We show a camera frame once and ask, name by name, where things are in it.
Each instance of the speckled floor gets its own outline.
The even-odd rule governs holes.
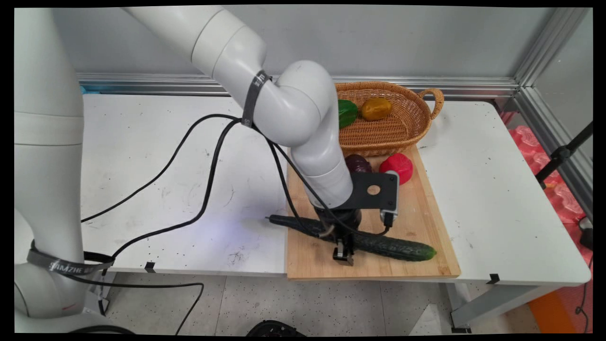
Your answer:
[[[132,284],[188,282],[202,282],[205,288],[180,335],[244,336],[269,319],[306,336],[450,334],[448,294],[438,283],[129,273],[115,279]],[[470,286],[474,295],[486,289]],[[138,334],[174,334],[198,290],[113,288],[107,315]],[[526,305],[471,328],[474,334],[539,332]]]

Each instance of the yellow bell pepper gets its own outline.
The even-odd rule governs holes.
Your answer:
[[[367,121],[381,120],[391,112],[391,102],[385,98],[369,98],[360,110],[362,117]]]

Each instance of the strap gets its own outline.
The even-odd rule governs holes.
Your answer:
[[[246,94],[246,101],[244,102],[244,112],[242,113],[242,124],[249,128],[252,128],[253,126],[253,115],[255,113],[257,97],[268,79],[271,79],[271,77],[269,77],[265,71],[261,70],[253,78],[250,87],[248,87],[248,94]]]
[[[28,263],[63,275],[88,275],[96,271],[108,269],[113,265],[115,258],[104,254],[98,254],[96,252],[84,251],[84,260],[98,262],[100,264],[68,262],[66,260],[45,254],[36,249],[36,245],[33,240],[32,246],[27,254]]]

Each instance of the white table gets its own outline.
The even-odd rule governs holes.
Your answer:
[[[85,95],[84,104],[83,217],[153,178],[198,118],[242,112],[226,97]],[[199,125],[155,184],[82,224],[84,248],[112,254],[134,237],[194,217],[227,123],[213,118]],[[500,279],[468,304],[463,286],[449,287],[457,326],[589,281],[585,262],[489,103],[447,101],[417,147],[461,267],[458,278],[436,282]],[[225,139],[202,218],[135,243],[113,269],[144,272],[153,262],[161,273],[282,276],[286,230],[264,217],[284,214],[285,206],[266,142],[238,125]],[[25,260],[31,239],[30,231],[15,231],[16,263]]]

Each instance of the white robotic arm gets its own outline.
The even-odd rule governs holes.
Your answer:
[[[221,6],[125,10],[245,106],[251,83],[262,71],[266,46],[238,18]],[[14,85],[15,225],[32,229],[41,252],[83,263],[82,97],[49,9],[15,9]],[[326,70],[312,61],[293,63],[276,84],[261,87],[253,113],[254,124],[267,138],[291,147],[293,162],[329,208],[350,197],[353,185],[338,141],[336,90]],[[16,330],[59,326],[49,319],[79,314],[84,291],[82,283],[46,269],[16,265]],[[69,321],[68,329],[54,330],[97,323],[75,316]]]
[[[211,76],[244,107],[248,89],[265,61],[265,42],[221,6],[127,7],[132,16],[192,64]],[[286,68],[265,83],[254,123],[270,140],[291,147],[292,159],[328,207],[351,195],[349,171],[339,147],[335,85],[313,61]],[[316,207],[321,205],[310,195]]]

